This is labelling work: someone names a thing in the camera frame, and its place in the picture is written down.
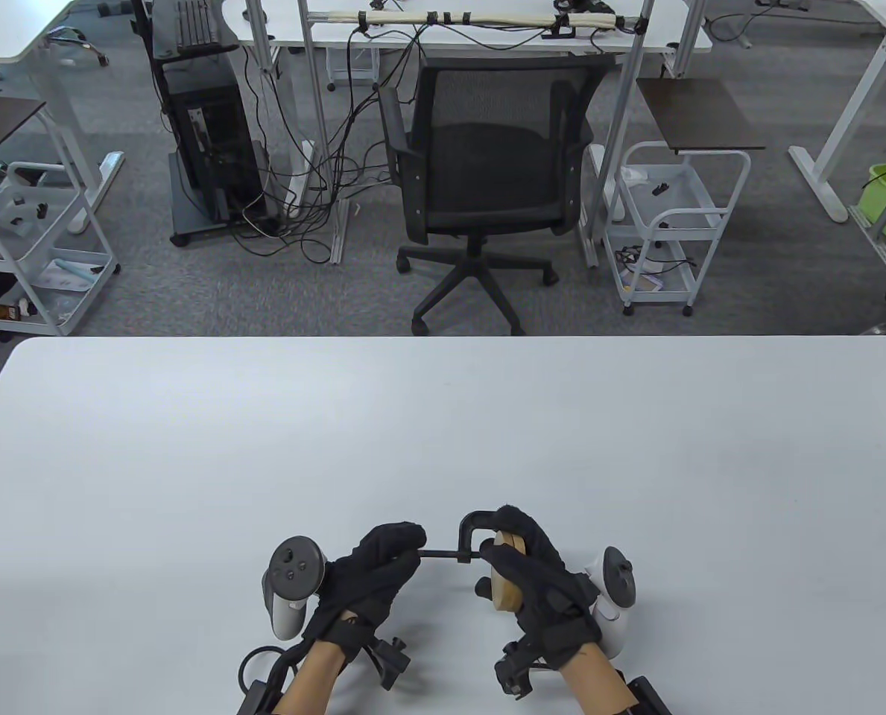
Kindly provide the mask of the person's right hand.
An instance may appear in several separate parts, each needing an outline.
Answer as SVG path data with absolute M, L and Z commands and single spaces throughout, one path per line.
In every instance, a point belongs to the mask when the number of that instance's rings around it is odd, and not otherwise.
M 523 538 L 525 551 L 487 539 L 481 558 L 522 594 L 516 620 L 525 639 L 539 651 L 551 670 L 561 670 L 582 646 L 598 643 L 601 630 L 590 613 L 595 597 L 583 580 L 566 569 L 551 539 L 523 510 L 504 505 L 493 514 L 498 532 Z

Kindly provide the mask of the person's left hand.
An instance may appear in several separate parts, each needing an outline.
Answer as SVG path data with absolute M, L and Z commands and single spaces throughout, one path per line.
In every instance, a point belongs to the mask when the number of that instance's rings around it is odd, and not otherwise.
M 375 644 L 399 590 L 421 565 L 427 538 L 415 522 L 389 522 L 372 528 L 349 555 L 327 563 L 304 641 L 340 647 L 347 663 Z

